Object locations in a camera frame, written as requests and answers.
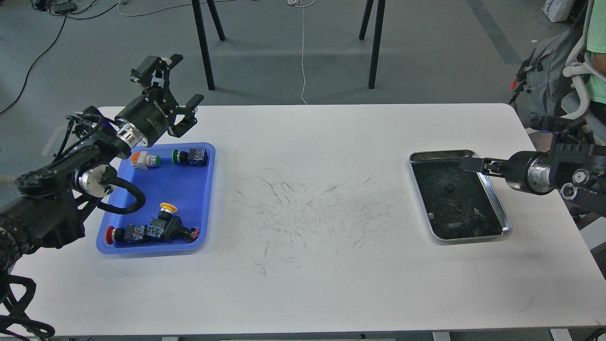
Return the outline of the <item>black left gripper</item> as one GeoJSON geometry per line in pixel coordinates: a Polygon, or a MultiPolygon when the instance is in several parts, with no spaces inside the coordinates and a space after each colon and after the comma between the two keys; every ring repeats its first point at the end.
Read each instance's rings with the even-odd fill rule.
{"type": "Polygon", "coordinates": [[[167,129],[169,136],[181,138],[197,124],[195,114],[204,96],[195,94],[186,105],[178,106],[169,90],[169,72],[182,60],[181,54],[168,58],[147,56],[137,68],[131,69],[130,81],[140,84],[143,91],[116,116],[120,127],[117,137],[129,147],[140,142],[153,145],[167,129]],[[149,92],[156,88],[162,92],[149,92]]]}

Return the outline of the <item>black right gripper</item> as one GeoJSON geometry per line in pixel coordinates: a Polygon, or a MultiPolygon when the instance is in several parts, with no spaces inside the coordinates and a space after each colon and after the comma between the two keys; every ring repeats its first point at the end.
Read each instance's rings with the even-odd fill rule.
{"type": "Polygon", "coordinates": [[[521,151],[507,161],[496,158],[461,158],[459,168],[506,179],[514,190],[544,196],[552,190],[549,182],[551,166],[547,153],[521,151]]]}

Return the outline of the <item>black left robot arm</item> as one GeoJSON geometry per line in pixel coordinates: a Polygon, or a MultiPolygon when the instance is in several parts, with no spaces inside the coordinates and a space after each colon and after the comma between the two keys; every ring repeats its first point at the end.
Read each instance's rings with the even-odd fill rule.
{"type": "Polygon", "coordinates": [[[110,166],[115,158],[129,158],[137,145],[150,147],[164,134],[180,138],[196,123],[196,108],[203,95],[194,95],[180,106],[169,90],[169,73],[183,59],[148,56],[132,69],[130,80],[143,87],[115,118],[106,118],[89,106],[68,116],[63,143],[52,163],[15,179],[19,197],[0,214],[2,334],[23,340],[9,328],[19,324],[39,339],[54,336],[49,324],[32,320],[26,308],[32,302],[36,283],[14,276],[9,270],[22,256],[40,248],[62,248],[85,236],[84,222],[95,208],[119,215],[138,211],[145,194],[117,176],[110,166]]]}

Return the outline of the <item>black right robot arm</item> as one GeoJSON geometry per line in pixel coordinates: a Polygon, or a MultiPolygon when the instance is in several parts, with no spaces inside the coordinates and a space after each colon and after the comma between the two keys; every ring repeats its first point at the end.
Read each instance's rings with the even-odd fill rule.
{"type": "Polygon", "coordinates": [[[552,134],[550,150],[520,151],[509,159],[464,157],[467,172],[503,178],[514,190],[545,196],[556,190],[573,206],[605,216],[605,147],[597,145],[583,118],[533,118],[530,127],[552,134]]]}

